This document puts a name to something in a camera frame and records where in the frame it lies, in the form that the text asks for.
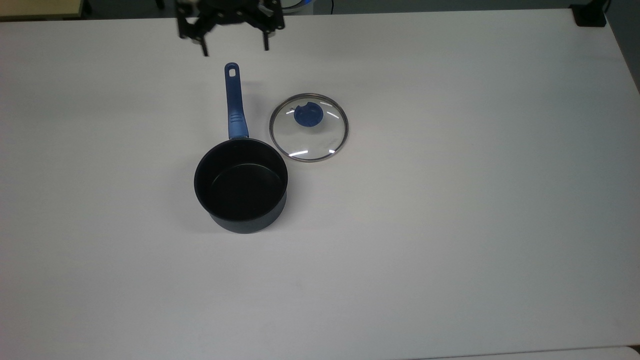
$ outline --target pot lid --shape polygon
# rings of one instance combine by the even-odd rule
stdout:
[[[269,122],[273,143],[299,161],[328,159],[347,140],[349,124],[342,108],[319,94],[298,94],[273,111]]]

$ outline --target table surface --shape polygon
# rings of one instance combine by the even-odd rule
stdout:
[[[590,348],[580,350],[524,352],[464,357],[464,360],[640,360],[640,354],[628,347]]]
[[[569,10],[0,24],[0,359],[410,359],[640,343],[640,96]],[[193,192],[302,92],[345,148],[286,160],[249,235]]]
[[[83,0],[2,0],[0,19],[79,17]]]

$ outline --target saucepan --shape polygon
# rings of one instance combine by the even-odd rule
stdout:
[[[280,153],[249,137],[240,68],[225,66],[229,140],[198,164],[194,187],[213,220],[234,233],[254,233],[273,223],[287,201],[287,167]]]

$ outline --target lid knob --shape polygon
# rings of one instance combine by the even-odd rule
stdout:
[[[297,106],[293,118],[296,122],[305,127],[313,127],[320,124],[324,116],[322,107],[314,102],[308,102],[304,106]]]

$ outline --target floor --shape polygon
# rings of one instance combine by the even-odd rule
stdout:
[[[567,8],[588,0],[333,0],[333,13],[441,12]],[[173,0],[159,9],[154,0],[90,0],[93,12],[87,19],[139,19],[173,17]],[[329,14],[332,0],[316,0],[315,14]],[[640,0],[612,0],[607,13],[631,75],[640,89]]]

